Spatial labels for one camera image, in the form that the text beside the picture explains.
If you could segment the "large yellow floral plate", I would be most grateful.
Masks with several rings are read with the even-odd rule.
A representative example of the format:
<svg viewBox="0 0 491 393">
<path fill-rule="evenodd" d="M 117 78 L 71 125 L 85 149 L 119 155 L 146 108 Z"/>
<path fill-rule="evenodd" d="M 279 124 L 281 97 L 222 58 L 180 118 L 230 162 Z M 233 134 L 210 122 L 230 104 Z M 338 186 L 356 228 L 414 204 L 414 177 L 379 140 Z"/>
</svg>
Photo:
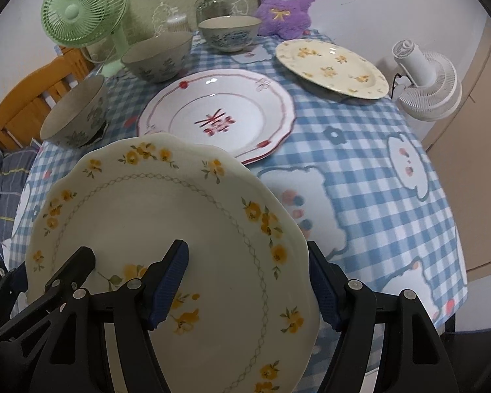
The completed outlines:
<svg viewBox="0 0 491 393">
<path fill-rule="evenodd" d="M 27 299 L 89 254 L 76 295 L 112 300 L 113 387 L 148 341 L 173 392 L 290 392 L 318 336 L 306 240 L 233 156 L 167 133 L 85 154 L 56 181 L 25 255 Z M 135 334 L 118 318 L 135 315 Z"/>
</svg>

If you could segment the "ceramic floral bowl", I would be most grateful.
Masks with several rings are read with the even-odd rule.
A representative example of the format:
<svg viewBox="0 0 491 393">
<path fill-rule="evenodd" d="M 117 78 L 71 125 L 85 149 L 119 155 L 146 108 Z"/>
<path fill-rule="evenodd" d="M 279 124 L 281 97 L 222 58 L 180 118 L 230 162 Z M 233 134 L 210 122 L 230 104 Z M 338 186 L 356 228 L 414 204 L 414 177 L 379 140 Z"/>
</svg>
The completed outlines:
<svg viewBox="0 0 491 393">
<path fill-rule="evenodd" d="M 191 32 L 165 32 L 131 45 L 120 61 L 137 78 L 163 83 L 185 67 L 191 54 Z"/>
<path fill-rule="evenodd" d="M 66 148 L 79 148 L 93 139 L 106 121 L 105 83 L 103 75 L 93 75 L 67 92 L 45 118 L 41 140 Z"/>
<path fill-rule="evenodd" d="M 243 51 L 257 37 L 262 21 L 246 15 L 226 15 L 203 20 L 198 30 L 207 44 L 223 52 Z"/>
</svg>

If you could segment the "blue checkered tablecloth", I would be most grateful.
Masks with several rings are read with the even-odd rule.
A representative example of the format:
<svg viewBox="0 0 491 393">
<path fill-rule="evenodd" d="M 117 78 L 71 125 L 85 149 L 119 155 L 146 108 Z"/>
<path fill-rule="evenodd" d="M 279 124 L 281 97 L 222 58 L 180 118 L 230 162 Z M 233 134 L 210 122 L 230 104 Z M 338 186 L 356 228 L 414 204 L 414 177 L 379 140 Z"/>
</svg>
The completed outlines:
<svg viewBox="0 0 491 393">
<path fill-rule="evenodd" d="M 296 112 L 292 132 L 272 154 L 243 165 L 282 204 L 307 246 L 317 243 L 325 260 L 374 292 L 414 291 L 437 331 L 465 301 L 467 290 L 458 232 L 426 153 L 391 99 L 334 102 L 304 90 L 277 59 L 281 43 L 263 37 L 259 58 L 195 45 L 186 76 L 245 69 L 267 75 L 289 92 Z M 165 133 L 140 136 L 138 120 L 153 97 L 180 79 L 151 84 L 130 73 L 117 74 L 105 84 L 108 127 L 96 146 L 42 145 L 27 179 L 29 191 L 21 199 L 25 212 L 17 218 L 9 267 L 25 266 L 31 230 L 47 193 L 79 158 L 121 139 Z M 309 363 L 290 392 L 317 391 L 335 352 L 339 334 L 319 309 L 318 315 Z"/>
</svg>

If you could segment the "grey plaid pillow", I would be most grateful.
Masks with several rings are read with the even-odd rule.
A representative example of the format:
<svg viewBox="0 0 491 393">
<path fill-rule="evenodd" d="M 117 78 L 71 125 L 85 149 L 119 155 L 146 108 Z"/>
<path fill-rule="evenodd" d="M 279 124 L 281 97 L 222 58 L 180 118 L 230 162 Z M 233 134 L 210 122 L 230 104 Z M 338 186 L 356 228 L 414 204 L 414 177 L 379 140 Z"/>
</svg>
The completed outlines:
<svg viewBox="0 0 491 393">
<path fill-rule="evenodd" d="M 0 254 L 2 243 L 12 238 L 18 205 L 38 151 L 32 145 L 10 153 L 0 149 Z"/>
</svg>

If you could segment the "wooden bed headboard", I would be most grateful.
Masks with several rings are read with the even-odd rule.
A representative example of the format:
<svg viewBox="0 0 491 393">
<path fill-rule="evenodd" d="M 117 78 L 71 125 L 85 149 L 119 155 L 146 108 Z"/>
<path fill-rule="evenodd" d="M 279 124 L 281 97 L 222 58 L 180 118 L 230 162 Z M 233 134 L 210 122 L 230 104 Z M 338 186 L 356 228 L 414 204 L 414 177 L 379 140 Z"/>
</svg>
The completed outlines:
<svg viewBox="0 0 491 393">
<path fill-rule="evenodd" d="M 87 53 L 60 47 L 62 54 L 33 71 L 10 91 L 0 104 L 0 149 L 12 152 L 39 141 L 43 122 L 55 102 L 71 90 L 71 80 L 81 83 L 94 70 Z"/>
</svg>

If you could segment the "white standing fan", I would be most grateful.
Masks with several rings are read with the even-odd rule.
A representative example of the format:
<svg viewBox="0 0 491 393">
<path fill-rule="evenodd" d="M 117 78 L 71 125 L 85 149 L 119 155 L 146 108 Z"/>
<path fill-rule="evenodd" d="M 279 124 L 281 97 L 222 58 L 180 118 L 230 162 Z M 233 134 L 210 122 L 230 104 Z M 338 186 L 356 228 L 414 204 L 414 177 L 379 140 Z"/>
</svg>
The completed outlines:
<svg viewBox="0 0 491 393">
<path fill-rule="evenodd" d="M 436 122 L 458 109 L 462 85 L 456 67 L 446 56 L 424 52 L 410 39 L 398 41 L 392 54 L 411 82 L 398 97 L 406 114 L 422 122 Z"/>
</svg>

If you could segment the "white red-pattern plate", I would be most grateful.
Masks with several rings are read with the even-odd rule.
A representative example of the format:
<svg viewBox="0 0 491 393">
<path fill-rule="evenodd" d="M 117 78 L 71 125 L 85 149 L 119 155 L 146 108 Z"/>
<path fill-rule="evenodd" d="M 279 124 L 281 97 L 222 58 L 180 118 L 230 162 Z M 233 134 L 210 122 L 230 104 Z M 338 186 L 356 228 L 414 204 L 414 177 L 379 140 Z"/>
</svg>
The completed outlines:
<svg viewBox="0 0 491 393">
<path fill-rule="evenodd" d="M 137 131 L 217 146 L 248 165 L 272 154 L 295 120 L 293 98 L 279 82 L 225 68 L 188 75 L 161 90 L 142 111 Z"/>
</svg>

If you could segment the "small yellow floral plate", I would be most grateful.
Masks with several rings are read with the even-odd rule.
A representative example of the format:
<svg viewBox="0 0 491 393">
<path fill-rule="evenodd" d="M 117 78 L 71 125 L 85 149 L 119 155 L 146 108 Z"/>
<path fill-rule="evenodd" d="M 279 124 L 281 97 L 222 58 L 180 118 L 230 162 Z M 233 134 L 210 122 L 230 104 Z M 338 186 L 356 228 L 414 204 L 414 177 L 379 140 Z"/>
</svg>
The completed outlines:
<svg viewBox="0 0 491 393">
<path fill-rule="evenodd" d="M 317 39 L 284 41 L 276 47 L 280 63 L 299 77 L 339 94 L 379 100 L 389 83 L 373 63 L 339 45 Z"/>
</svg>

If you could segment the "green desk fan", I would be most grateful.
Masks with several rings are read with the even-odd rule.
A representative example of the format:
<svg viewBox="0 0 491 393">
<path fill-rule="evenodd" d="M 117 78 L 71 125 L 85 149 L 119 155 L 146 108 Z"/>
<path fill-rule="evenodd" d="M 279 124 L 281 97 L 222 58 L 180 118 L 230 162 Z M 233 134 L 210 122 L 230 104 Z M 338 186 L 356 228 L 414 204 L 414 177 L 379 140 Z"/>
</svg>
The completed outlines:
<svg viewBox="0 0 491 393">
<path fill-rule="evenodd" d="M 47 36 L 64 47 L 84 48 L 109 37 L 114 44 L 112 57 L 102 63 L 100 73 L 116 75 L 128 49 L 122 29 L 128 0 L 43 0 L 41 24 Z"/>
</svg>

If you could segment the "cotton swab container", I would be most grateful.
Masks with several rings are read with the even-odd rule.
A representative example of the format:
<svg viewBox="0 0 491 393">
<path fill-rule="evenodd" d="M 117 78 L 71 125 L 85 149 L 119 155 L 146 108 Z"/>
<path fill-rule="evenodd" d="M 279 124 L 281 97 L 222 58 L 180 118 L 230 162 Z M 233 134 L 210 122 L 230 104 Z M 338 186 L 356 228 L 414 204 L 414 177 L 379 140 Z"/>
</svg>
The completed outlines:
<svg viewBox="0 0 491 393">
<path fill-rule="evenodd" d="M 168 32 L 191 32 L 187 15 L 176 13 L 166 21 Z"/>
</svg>

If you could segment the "glass mug jar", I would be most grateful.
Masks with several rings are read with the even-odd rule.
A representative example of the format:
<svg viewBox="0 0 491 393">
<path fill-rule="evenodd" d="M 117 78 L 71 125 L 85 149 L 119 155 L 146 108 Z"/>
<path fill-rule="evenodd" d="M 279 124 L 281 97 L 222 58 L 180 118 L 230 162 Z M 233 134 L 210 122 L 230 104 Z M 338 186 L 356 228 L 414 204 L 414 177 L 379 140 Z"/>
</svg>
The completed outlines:
<svg viewBox="0 0 491 393">
<path fill-rule="evenodd" d="M 197 25 L 204 20 L 231 15 L 230 0 L 197 0 L 195 14 Z"/>
</svg>

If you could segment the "purple plush rabbit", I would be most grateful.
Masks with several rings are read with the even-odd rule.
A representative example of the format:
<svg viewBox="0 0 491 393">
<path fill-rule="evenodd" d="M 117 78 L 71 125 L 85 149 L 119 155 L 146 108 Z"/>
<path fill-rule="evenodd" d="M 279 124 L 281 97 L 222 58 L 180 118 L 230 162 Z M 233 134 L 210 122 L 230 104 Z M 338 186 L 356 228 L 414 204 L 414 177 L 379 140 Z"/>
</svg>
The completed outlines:
<svg viewBox="0 0 491 393">
<path fill-rule="evenodd" d="M 259 0 L 254 14 L 261 24 L 259 36 L 278 36 L 284 40 L 302 37 L 311 25 L 309 8 L 316 0 Z"/>
</svg>

